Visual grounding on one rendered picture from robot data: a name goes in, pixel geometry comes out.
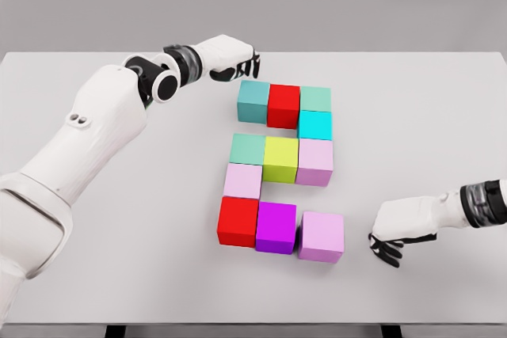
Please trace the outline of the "purple cube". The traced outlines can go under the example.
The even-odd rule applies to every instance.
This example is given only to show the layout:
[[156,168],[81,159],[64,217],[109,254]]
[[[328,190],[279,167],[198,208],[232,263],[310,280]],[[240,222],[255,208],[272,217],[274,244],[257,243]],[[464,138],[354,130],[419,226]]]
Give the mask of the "purple cube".
[[296,205],[259,203],[255,249],[263,253],[291,255],[297,228]]

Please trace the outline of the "mint green cube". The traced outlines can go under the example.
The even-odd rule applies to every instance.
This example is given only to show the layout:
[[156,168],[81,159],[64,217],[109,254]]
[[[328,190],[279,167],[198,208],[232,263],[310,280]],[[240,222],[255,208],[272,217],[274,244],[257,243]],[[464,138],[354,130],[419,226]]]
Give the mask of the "mint green cube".
[[300,109],[311,112],[331,112],[331,89],[302,86],[300,89]]
[[234,133],[229,162],[263,166],[265,139],[265,135]]

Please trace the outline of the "yellow-green cube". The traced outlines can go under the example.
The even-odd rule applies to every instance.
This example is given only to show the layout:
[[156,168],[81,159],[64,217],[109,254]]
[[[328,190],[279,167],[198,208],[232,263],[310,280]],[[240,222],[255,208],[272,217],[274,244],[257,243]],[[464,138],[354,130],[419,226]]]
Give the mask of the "yellow-green cube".
[[267,136],[262,180],[294,184],[299,164],[299,140]]

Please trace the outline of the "light pink cube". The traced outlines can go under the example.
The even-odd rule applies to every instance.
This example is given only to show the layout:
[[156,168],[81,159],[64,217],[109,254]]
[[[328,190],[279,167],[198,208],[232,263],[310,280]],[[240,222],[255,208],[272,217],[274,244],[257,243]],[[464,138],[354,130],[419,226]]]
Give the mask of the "light pink cube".
[[344,252],[344,217],[304,211],[299,228],[298,258],[336,264]]
[[326,187],[334,171],[331,140],[300,139],[296,184]]
[[261,198],[262,167],[229,163],[224,182],[223,195],[244,199]]

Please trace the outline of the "cyan cube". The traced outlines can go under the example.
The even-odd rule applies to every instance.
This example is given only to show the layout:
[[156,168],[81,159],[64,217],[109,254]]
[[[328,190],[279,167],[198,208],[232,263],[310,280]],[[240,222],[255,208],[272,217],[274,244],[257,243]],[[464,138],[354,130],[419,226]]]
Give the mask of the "cyan cube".
[[297,124],[298,139],[333,139],[331,112],[315,112],[303,110],[299,113]]

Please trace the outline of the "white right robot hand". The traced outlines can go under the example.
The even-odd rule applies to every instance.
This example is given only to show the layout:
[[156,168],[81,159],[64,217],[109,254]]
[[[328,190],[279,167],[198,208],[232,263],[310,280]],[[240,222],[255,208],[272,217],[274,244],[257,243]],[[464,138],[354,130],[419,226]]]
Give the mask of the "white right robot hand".
[[405,245],[435,241],[440,227],[432,217],[434,200],[422,196],[382,203],[368,235],[370,250],[381,261],[399,268]]

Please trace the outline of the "teal cube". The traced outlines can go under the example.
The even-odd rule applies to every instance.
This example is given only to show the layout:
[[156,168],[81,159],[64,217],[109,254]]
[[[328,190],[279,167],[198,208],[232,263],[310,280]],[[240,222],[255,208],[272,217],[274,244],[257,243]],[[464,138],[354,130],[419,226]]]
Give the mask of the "teal cube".
[[241,81],[237,100],[239,121],[267,124],[269,87],[268,82]]

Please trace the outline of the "red cube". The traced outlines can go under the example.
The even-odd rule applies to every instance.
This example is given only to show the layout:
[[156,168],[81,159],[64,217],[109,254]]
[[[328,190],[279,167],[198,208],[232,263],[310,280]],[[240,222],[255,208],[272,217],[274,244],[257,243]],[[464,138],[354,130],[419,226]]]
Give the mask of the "red cube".
[[219,209],[217,237],[221,245],[254,248],[258,199],[224,196]]
[[269,87],[267,126],[296,129],[299,106],[299,86],[271,84]]

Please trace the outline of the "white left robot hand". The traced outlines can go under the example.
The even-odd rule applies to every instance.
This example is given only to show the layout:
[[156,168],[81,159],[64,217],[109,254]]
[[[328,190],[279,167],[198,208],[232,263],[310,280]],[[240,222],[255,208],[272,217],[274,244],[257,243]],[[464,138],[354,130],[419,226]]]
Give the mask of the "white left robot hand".
[[261,56],[251,44],[222,34],[198,43],[194,48],[200,56],[204,73],[214,81],[258,77]]

